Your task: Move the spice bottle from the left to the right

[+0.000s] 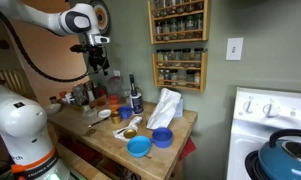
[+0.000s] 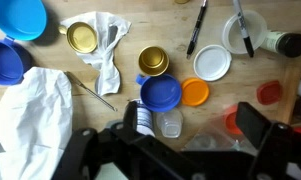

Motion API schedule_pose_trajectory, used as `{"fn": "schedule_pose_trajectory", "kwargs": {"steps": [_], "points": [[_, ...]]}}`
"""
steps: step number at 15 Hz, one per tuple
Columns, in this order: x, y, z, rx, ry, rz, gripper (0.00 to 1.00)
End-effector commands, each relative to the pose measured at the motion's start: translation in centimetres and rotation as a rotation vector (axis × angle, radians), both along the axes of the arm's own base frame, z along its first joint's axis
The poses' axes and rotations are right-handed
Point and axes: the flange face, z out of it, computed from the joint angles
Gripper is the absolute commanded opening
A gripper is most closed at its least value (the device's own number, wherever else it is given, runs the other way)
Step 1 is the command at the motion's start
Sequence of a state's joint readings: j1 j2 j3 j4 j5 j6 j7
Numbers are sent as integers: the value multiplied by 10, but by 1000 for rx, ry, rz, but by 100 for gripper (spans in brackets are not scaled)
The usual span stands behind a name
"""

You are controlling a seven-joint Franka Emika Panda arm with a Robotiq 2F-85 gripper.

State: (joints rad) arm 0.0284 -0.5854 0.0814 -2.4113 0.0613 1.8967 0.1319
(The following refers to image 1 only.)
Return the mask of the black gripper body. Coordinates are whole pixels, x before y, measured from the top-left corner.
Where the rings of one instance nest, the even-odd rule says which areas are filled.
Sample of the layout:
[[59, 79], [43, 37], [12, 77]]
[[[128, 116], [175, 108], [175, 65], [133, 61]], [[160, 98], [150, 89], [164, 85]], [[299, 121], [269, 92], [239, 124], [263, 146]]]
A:
[[89, 52], [89, 63], [95, 73], [102, 71], [103, 75], [107, 76], [110, 65], [106, 48], [104, 46], [93, 47]]

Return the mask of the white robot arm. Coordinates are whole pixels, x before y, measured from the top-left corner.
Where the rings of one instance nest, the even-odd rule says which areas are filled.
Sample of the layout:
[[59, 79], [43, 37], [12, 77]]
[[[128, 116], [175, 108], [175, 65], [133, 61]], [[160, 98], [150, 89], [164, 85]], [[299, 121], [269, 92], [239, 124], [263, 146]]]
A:
[[[89, 51], [108, 43], [101, 35], [94, 8], [78, 3], [60, 13], [45, 13], [20, 0], [0, 0], [0, 18], [43, 27], [56, 35], [83, 34]], [[0, 84], [0, 135], [14, 161], [11, 172], [18, 180], [70, 180], [71, 171], [59, 159], [47, 130], [47, 113], [35, 101]]]

